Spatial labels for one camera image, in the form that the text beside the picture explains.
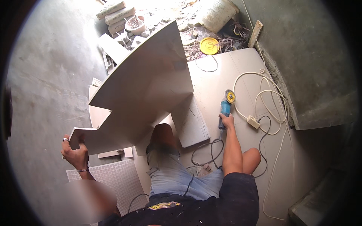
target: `hand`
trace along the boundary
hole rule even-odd
[[[220,113],[219,117],[223,120],[225,128],[227,129],[234,128],[234,116],[231,113],[229,117],[226,117],[225,115]]]
[[[64,138],[69,139],[69,135],[65,134]],[[84,170],[88,167],[89,156],[83,137],[79,139],[79,147],[78,149],[72,150],[69,142],[65,140],[62,142],[63,149],[60,152],[77,170]]]

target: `black cable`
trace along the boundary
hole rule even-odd
[[[223,146],[221,147],[221,150],[220,150],[220,152],[218,153],[218,155],[214,158],[214,156],[213,156],[213,154],[212,154],[212,145],[213,145],[214,143],[219,142],[219,141],[221,141],[221,143],[223,144]],[[203,163],[203,164],[199,164],[199,163],[197,163],[197,162],[194,162],[193,158],[194,158],[195,152],[196,152],[197,150],[199,150],[201,147],[204,147],[204,146],[209,145],[209,144],[211,144],[210,152],[211,152],[212,160],[210,160],[210,161],[208,161],[208,162],[206,162],[206,163]],[[217,166],[217,165],[216,165],[215,160],[220,156],[220,154],[222,153],[223,149],[224,149],[224,141],[221,140],[221,138],[214,139],[211,143],[203,144],[203,145],[199,146],[196,150],[194,150],[194,152],[193,152],[192,155],[191,155],[191,162],[192,162],[194,165],[196,165],[196,166],[203,166],[203,165],[205,165],[205,164],[214,162],[215,167],[216,167],[217,169],[219,169],[220,166]]]
[[[149,195],[148,195],[148,194],[145,194],[145,193],[139,194],[139,195],[137,195],[136,197],[134,197],[134,199],[132,199],[132,201],[131,201],[131,203],[130,203],[130,207],[128,207],[127,213],[130,213],[130,209],[131,209],[131,206],[132,206],[133,201],[134,201],[136,198],[140,197],[141,195],[147,195],[147,196],[149,197]]]
[[[206,70],[204,70],[204,69],[201,69],[201,68],[199,67],[199,65],[197,65],[197,60],[195,60],[196,66],[197,66],[200,70],[202,70],[202,71],[204,71],[204,72],[214,72],[214,71],[216,71],[216,70],[218,69],[219,65],[218,65],[218,62],[216,61],[215,57],[214,57],[213,55],[211,55],[211,56],[212,56],[212,58],[214,59],[214,61],[216,62],[216,69],[215,69],[215,70],[213,70],[213,71],[206,71]]]
[[[264,117],[267,117],[267,118],[269,119],[269,122],[270,122],[270,123],[269,123],[269,129],[268,129],[268,131],[267,131],[267,132],[262,136],[262,138],[260,139],[260,142],[259,142],[259,152],[260,152],[260,155],[263,157],[263,159],[264,159],[265,162],[266,162],[266,167],[265,167],[264,172],[263,172],[262,174],[260,174],[259,176],[256,176],[255,178],[260,177],[261,175],[263,175],[263,174],[266,172],[266,170],[268,169],[268,162],[267,162],[266,158],[264,157],[264,155],[261,153],[260,144],[261,144],[261,141],[263,140],[263,138],[268,134],[268,132],[269,132],[271,126],[272,126],[272,121],[271,121],[271,119],[270,119],[269,116],[264,115],[264,116],[262,116],[262,117],[258,120],[258,122],[260,122],[260,120],[261,120],[262,118],[264,118]]]
[[[194,175],[192,175],[192,178],[191,178],[191,180],[190,180],[189,185],[187,186],[187,189],[186,189],[186,192],[185,192],[184,196],[185,196],[185,195],[187,194],[187,192],[189,191],[189,187],[190,187],[191,182],[192,182],[193,179],[194,179]]]

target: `black shirt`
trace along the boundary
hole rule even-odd
[[[102,225],[256,225],[259,218],[259,197],[254,176],[230,173],[224,177],[220,198],[205,201],[190,196],[157,194],[143,209],[125,216],[112,214]]]

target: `blue angle grinder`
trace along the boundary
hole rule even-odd
[[[221,105],[221,113],[223,115],[225,115],[226,117],[229,117],[231,105],[233,103],[235,103],[235,101],[236,101],[235,93],[232,90],[227,89],[225,91],[225,97],[221,101],[221,104],[220,104]],[[219,118],[219,129],[225,130],[225,126],[224,126],[223,121],[222,121],[221,118]]]

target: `bare foot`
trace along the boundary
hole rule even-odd
[[[202,166],[200,172],[199,172],[199,175],[198,177],[203,177],[203,176],[206,176],[207,174],[211,173],[212,172],[212,169],[211,169],[211,166],[207,163],[205,165]]]

